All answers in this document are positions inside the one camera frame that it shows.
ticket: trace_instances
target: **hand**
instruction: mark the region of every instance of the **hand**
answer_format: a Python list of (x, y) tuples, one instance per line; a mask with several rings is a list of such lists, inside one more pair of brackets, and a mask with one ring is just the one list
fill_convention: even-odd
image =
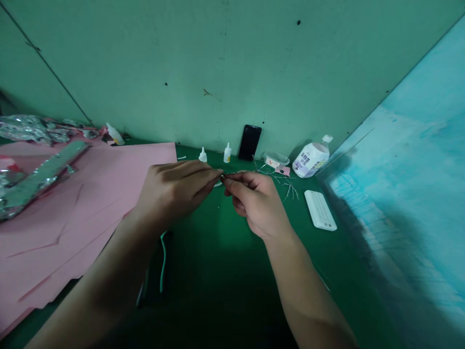
[(150, 166), (131, 215), (144, 227), (167, 229), (194, 211), (222, 174), (199, 160)]
[(223, 184), (224, 194), (232, 195), (237, 214), (247, 218), (256, 235), (265, 240), (292, 231), (271, 177), (255, 172), (228, 174)]

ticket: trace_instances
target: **forearm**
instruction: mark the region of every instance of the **forearm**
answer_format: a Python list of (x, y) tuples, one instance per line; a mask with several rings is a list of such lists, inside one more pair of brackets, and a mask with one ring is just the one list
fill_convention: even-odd
[(279, 295), (299, 347), (330, 344), (322, 329), (333, 326), (352, 336), (344, 317), (326, 290), (297, 234), (290, 228), (279, 238), (265, 240)]
[(157, 239), (128, 215), (86, 275), (29, 343), (31, 348), (86, 348), (135, 305)]

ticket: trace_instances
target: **glue bottle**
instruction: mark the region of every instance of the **glue bottle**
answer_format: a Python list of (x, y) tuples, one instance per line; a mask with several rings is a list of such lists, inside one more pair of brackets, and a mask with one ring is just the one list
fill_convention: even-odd
[(123, 145), (124, 139), (121, 137), (120, 133), (109, 123), (107, 123), (107, 127), (108, 127), (108, 133), (110, 134), (110, 137), (113, 138), (115, 143), (118, 145)]
[(228, 163), (231, 161), (231, 148), (229, 147), (229, 142), (228, 142), (228, 146), (224, 149), (223, 161), (225, 163)]
[(199, 160), (201, 162), (207, 162), (207, 154), (205, 153), (205, 149), (202, 147), (202, 152), (199, 155)]
[(328, 144), (333, 140), (330, 135), (323, 137), (323, 143), (310, 143), (304, 146), (292, 163), (292, 169), (300, 178), (312, 177), (329, 159)]

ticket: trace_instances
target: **black phone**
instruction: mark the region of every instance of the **black phone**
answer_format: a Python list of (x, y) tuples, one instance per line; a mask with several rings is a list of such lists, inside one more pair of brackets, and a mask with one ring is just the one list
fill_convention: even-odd
[(244, 132), (242, 133), (241, 147), (237, 157), (242, 160), (252, 161), (255, 151), (257, 150), (258, 140), (262, 128), (252, 125), (245, 125)]

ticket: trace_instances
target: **white plastic bottle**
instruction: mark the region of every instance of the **white plastic bottle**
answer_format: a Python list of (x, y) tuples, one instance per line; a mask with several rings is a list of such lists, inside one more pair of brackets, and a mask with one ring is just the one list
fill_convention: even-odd
[(202, 147), (202, 152), (199, 155), (199, 160), (201, 162), (207, 162), (207, 153), (205, 153), (205, 149)]
[(110, 137), (113, 138), (116, 144), (123, 145), (124, 139), (121, 137), (120, 133), (109, 123), (107, 123), (107, 127), (108, 127), (108, 133), (110, 134)]
[(226, 163), (231, 161), (231, 148), (229, 148), (229, 142), (228, 146), (224, 149), (223, 161)]
[(323, 137), (323, 143), (310, 143), (304, 146), (299, 156), (292, 163), (292, 169), (300, 178), (312, 177), (329, 159), (328, 143), (333, 140), (330, 135)]

